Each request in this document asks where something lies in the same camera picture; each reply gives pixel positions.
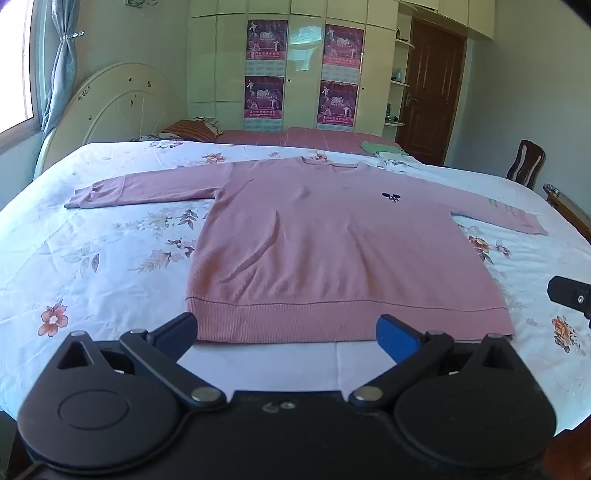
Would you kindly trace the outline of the white floral bed sheet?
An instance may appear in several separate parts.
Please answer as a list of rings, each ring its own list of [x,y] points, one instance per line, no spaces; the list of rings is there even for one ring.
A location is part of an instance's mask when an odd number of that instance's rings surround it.
[[[287,159],[290,147],[192,142],[90,144],[60,161],[1,213],[1,408],[15,416],[64,338],[115,339],[180,313],[206,201],[68,210],[77,188],[122,174]],[[590,279],[589,243],[545,200],[509,180],[428,165],[368,164],[488,196],[536,215],[542,237],[467,218],[459,224],[508,302],[513,346],[551,401],[560,430],[590,413],[590,329],[552,303],[556,275]]]

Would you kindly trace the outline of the dark wooden chair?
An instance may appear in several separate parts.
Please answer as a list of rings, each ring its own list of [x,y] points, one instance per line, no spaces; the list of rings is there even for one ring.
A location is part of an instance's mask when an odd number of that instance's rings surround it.
[[[522,140],[506,178],[533,190],[545,160],[546,153],[542,147],[530,140]]]

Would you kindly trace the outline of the green folded cloth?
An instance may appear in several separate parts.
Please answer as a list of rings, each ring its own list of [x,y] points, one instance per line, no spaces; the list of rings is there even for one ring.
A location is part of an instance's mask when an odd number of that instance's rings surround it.
[[[363,141],[361,143],[361,148],[363,152],[366,152],[374,156],[380,156],[382,153],[388,153],[393,155],[406,155],[406,152],[397,145]]]

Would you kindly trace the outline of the floral patterned pillow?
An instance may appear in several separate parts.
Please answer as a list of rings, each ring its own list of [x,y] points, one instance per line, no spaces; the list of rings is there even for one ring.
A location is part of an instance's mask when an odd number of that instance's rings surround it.
[[[205,117],[197,117],[194,119],[184,119],[184,120],[202,120],[202,121],[207,122],[207,125],[209,127],[211,127],[211,129],[217,134],[217,138],[224,133],[224,131],[221,128],[219,128],[218,122],[215,119],[205,118]],[[183,139],[181,139],[180,137],[178,137],[176,135],[164,133],[163,131],[152,133],[152,134],[144,134],[139,137],[135,137],[135,138],[131,139],[132,142],[163,141],[163,140],[181,141]]]

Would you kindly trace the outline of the blue curtain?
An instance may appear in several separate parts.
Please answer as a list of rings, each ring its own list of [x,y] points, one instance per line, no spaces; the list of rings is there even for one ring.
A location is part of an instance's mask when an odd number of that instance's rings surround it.
[[[79,0],[51,2],[51,20],[58,43],[40,122],[43,138],[57,127],[73,93],[77,75],[75,39],[84,35],[77,29],[79,10]]]

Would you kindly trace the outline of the pink poster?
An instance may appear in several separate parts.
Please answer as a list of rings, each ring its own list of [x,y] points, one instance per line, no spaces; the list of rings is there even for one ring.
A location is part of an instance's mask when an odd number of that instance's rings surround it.
[[[322,81],[349,85],[360,83],[363,34],[363,29],[325,25]]]
[[[287,20],[250,19],[245,75],[283,78],[287,61]]]
[[[318,98],[317,128],[353,132],[357,97],[358,86],[355,84],[322,80]]]
[[[283,77],[245,77],[245,131],[276,133],[283,130],[283,86]]]

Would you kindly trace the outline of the cream round headboard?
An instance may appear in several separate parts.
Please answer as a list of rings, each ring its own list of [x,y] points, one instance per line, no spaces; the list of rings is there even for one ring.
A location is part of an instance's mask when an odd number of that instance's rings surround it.
[[[33,176],[88,143],[126,142],[183,119],[181,102],[157,69],[120,62],[93,74],[73,95],[43,140]]]

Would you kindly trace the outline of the wooden side table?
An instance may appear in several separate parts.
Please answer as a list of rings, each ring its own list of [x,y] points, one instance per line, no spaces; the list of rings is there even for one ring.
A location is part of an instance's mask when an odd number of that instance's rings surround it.
[[[588,243],[591,243],[591,218],[567,195],[551,184],[543,185],[547,202],[570,223]]]

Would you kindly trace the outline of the lower right pink poster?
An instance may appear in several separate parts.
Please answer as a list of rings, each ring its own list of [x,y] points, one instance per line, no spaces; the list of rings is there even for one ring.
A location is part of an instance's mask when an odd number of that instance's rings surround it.
[[[358,86],[355,84],[322,80],[318,98],[317,128],[353,132],[357,97]]]

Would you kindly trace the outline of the pink knit sweater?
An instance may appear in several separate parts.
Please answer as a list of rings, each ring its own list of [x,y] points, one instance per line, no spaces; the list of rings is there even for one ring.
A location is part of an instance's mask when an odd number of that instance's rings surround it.
[[[372,340],[384,314],[459,340],[510,335],[504,297],[457,218],[543,233],[494,199],[305,157],[128,174],[77,190],[68,207],[202,199],[211,210],[185,306],[207,342]]]

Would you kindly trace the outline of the upper right pink poster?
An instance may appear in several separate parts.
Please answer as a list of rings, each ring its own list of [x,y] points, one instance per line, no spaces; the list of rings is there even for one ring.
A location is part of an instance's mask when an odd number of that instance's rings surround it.
[[[322,81],[349,85],[360,83],[363,34],[363,29],[325,25]]]

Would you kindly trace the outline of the pink checked bedspread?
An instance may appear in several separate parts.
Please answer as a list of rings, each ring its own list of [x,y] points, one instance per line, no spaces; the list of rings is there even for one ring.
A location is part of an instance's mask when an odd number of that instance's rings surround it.
[[[394,141],[370,134],[301,127],[290,127],[286,131],[276,133],[226,130],[215,142],[235,145],[307,148],[370,156],[370,154],[363,152],[361,148],[363,141],[398,146]]]

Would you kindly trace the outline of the brown wooden door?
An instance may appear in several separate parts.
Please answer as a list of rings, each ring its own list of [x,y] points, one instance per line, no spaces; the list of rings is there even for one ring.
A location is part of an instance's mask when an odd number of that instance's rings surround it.
[[[467,40],[435,24],[414,20],[402,122],[397,142],[424,164],[445,163],[461,91]]]

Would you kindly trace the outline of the upper left pink poster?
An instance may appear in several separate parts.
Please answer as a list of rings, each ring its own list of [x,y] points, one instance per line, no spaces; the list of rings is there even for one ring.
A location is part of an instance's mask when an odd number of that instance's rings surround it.
[[[287,20],[250,19],[245,75],[283,78],[287,61]]]

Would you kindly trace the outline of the lower left pink poster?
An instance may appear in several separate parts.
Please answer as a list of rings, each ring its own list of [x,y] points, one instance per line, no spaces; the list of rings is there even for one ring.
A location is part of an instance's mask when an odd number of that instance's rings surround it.
[[[283,130],[283,86],[283,77],[245,77],[245,131],[276,133]]]

